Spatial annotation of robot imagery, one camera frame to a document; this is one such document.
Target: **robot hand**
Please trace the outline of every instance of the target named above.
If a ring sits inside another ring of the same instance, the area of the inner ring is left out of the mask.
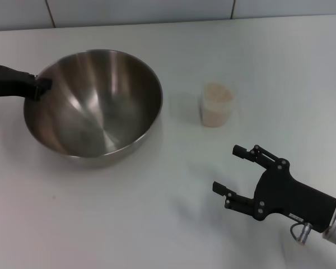
[[[225,196],[225,208],[235,210],[262,221],[272,213],[279,213],[297,221],[290,228],[294,239],[304,245],[311,230],[323,233],[323,238],[336,244],[336,198],[304,185],[290,174],[290,163],[277,158],[258,145],[250,151],[238,145],[233,154],[255,162],[266,169],[256,185],[254,198],[236,194],[214,182],[213,191]],[[304,225],[300,236],[292,231]]]

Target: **bowl rim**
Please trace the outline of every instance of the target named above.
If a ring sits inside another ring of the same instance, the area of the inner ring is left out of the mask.
[[[136,56],[133,56],[127,52],[122,52],[120,50],[115,50],[115,49],[88,49],[88,50],[82,50],[80,52],[76,52],[76,53],[72,53],[70,55],[66,55],[64,57],[61,57],[59,58],[58,60],[56,60],[55,62],[49,64],[48,66],[46,66],[37,76],[36,78],[39,78],[47,69],[49,69],[50,67],[52,67],[53,65],[57,64],[58,62],[68,58],[68,57],[71,57],[71,56],[74,56],[76,54],[81,54],[81,53],[87,53],[87,52],[97,52],[97,51],[105,51],[105,52],[116,52],[116,53],[120,53],[120,54],[125,54],[127,56],[130,56],[136,60],[138,60],[139,62],[141,62],[143,65],[145,65],[151,72],[152,74],[154,75],[155,79],[157,80],[158,82],[158,85],[159,85],[159,90],[160,90],[160,94],[161,94],[161,105],[159,107],[159,110],[156,114],[156,118],[153,120],[153,122],[151,123],[151,125],[148,127],[148,129],[140,136],[138,137],[136,140],[134,140],[132,143],[120,148],[120,149],[117,149],[115,151],[112,151],[112,152],[108,152],[108,153],[105,153],[105,154],[102,154],[102,155],[97,155],[97,156],[93,156],[93,157],[83,157],[83,156],[75,156],[75,155],[70,155],[70,154],[64,154],[62,152],[58,152],[56,151],[55,149],[52,149],[51,147],[43,144],[31,131],[31,129],[29,128],[29,126],[27,125],[27,122],[26,122],[26,117],[25,117],[25,113],[24,113],[24,120],[25,120],[25,123],[26,123],[26,126],[27,126],[27,129],[29,129],[31,135],[41,144],[43,145],[44,147],[46,147],[47,149],[50,149],[62,156],[65,156],[65,157],[69,157],[69,158],[73,158],[73,159],[98,159],[98,158],[102,158],[102,157],[106,157],[106,156],[110,156],[110,155],[113,155],[113,154],[117,154],[118,152],[122,152],[124,150],[126,150],[127,148],[130,148],[138,143],[140,143],[141,140],[143,140],[143,138],[145,136],[148,135],[148,133],[151,131],[152,127],[155,125],[155,123],[158,121],[158,118],[161,114],[161,111],[162,111],[162,107],[163,107],[163,90],[162,90],[162,85],[161,85],[161,82],[156,74],[156,72],[147,64],[145,63],[143,60],[139,59],[138,57]],[[25,98],[25,101],[24,101],[24,107],[26,105],[26,102],[27,102],[27,98]]]

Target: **metal mixing bowl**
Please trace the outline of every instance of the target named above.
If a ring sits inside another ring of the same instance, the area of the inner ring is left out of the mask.
[[[136,148],[162,107],[154,71],[115,50],[66,56],[42,71],[52,88],[25,99],[28,129],[43,145],[81,163],[105,164]]]

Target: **small container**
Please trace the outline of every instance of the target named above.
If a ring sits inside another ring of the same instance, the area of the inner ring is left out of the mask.
[[[211,82],[205,85],[200,102],[203,125],[219,127],[230,117],[234,94],[225,85]]]

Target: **white table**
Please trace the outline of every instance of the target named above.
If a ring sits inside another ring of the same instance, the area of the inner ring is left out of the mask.
[[[336,197],[336,16],[0,32],[0,64],[39,73],[107,48],[157,73],[161,120],[133,155],[78,168],[29,134],[23,100],[0,98],[0,269],[336,268],[336,246],[294,222],[224,209],[214,180],[253,197],[264,171],[231,154],[256,143]],[[238,94],[227,125],[200,125],[204,81]]]

